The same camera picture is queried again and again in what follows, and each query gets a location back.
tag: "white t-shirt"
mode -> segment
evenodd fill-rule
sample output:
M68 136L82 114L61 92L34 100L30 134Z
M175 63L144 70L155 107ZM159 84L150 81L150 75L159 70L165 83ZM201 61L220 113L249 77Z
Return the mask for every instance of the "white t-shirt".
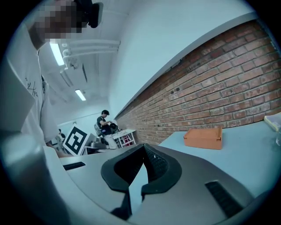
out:
M57 136L59 130L49 100L49 85L42 81L38 53L24 24L14 34L6 57L35 99L23 124L22 133L33 135L39 143L46 145Z

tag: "black t-shirt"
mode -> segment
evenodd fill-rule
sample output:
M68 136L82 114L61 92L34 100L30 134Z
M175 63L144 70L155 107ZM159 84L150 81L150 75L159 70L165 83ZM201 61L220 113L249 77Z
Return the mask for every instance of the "black t-shirt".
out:
M112 134L109 125L106 124L106 125L102 126L102 125L100 124L101 121L106 122L105 119L104 119L102 116L99 116L99 117L97 118L97 125L98 125L98 127L100 128L101 132L102 132L104 135Z

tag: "white sleeve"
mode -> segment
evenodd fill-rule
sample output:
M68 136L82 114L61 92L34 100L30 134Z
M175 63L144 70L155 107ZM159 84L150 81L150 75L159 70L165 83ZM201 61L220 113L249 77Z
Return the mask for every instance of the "white sleeve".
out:
M44 133L45 143L55 138L58 133L58 126L54 120L52 106L49 99L49 85L43 82L44 100L41 108L40 127Z

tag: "white wall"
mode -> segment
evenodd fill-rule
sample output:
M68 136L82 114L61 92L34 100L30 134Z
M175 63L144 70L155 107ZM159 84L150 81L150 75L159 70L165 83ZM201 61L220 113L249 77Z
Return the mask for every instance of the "white wall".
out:
M97 118L104 109L111 112L107 98L101 98L95 101L80 101L72 104L55 105L53 107L53 112L58 128L60 128L65 135L69 132L73 122L76 122L83 131L91 132L96 135L94 124L97 122ZM107 121L113 119L114 117L112 115L106 117Z
M113 116L187 53L256 17L242 0L137 2L111 71L109 104Z
M94 101L80 101L69 104L59 104L53 106L54 117L57 124L76 120L78 118L100 114L102 110L111 112L107 98L100 98ZM113 116L109 115L107 120L112 120Z

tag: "desk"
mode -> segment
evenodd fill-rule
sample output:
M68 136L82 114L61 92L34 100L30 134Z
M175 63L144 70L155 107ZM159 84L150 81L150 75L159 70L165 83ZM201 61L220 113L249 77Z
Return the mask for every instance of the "desk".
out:
M264 121L223 129L221 150L184 145L184 134L175 132L159 146L203 158L242 183L254 197L270 190L280 176L281 148Z
M115 140L116 144L119 148L125 147L128 144L134 145L136 144L135 138L133 136L133 132L136 130L126 129L124 131L120 131L117 134L114 134L112 137Z

